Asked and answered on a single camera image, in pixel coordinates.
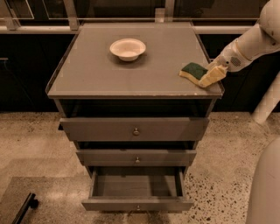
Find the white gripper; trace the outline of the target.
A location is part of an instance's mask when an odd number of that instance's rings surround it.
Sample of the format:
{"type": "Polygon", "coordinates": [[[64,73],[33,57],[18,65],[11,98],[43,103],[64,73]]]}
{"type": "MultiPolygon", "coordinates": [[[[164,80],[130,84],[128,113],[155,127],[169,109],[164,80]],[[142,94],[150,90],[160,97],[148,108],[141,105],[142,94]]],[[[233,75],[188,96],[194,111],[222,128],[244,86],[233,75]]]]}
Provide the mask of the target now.
{"type": "Polygon", "coordinates": [[[251,60],[240,52],[238,42],[235,39],[220,52],[217,58],[207,65],[208,71],[199,80],[199,86],[206,88],[224,79],[227,71],[232,73],[239,72],[250,64],[251,60]]]}

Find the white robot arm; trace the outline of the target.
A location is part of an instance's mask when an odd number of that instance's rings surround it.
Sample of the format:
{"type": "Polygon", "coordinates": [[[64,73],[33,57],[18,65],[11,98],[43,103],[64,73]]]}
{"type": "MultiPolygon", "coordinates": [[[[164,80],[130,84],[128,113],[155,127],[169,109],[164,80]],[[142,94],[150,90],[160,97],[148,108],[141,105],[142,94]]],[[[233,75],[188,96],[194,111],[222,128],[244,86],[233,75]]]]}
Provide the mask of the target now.
{"type": "Polygon", "coordinates": [[[228,44],[207,67],[199,80],[199,86],[206,88],[249,66],[265,54],[280,50],[280,0],[269,0],[262,8],[256,24],[228,44]]]}

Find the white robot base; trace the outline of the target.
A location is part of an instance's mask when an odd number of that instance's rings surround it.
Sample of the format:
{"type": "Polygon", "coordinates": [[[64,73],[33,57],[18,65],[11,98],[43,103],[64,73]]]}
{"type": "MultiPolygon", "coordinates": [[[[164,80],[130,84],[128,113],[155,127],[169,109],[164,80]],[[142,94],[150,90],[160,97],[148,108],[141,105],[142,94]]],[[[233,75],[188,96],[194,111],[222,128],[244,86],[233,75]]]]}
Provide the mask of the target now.
{"type": "Polygon", "coordinates": [[[280,224],[280,137],[264,149],[255,168],[246,224],[280,224]]]}

